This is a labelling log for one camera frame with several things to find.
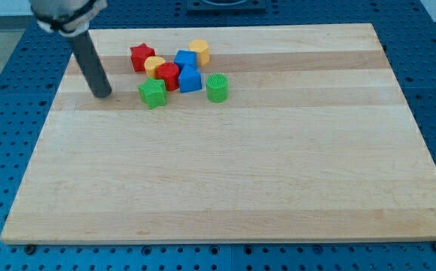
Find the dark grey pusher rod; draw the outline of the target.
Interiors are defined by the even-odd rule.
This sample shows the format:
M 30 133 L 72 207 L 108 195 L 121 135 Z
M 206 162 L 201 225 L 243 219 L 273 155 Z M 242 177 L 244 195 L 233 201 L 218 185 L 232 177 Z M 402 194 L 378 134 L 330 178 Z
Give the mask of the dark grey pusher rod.
M 85 31 L 67 38 L 67 41 L 93 96 L 96 98 L 109 96 L 112 88 L 89 32 Z

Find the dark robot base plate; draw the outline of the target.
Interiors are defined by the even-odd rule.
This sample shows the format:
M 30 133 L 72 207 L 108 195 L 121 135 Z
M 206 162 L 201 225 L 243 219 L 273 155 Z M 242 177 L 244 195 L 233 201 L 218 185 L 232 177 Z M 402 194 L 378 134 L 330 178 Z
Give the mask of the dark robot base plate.
M 235 12 L 265 11 L 267 0 L 185 0 L 186 11 L 201 12 Z

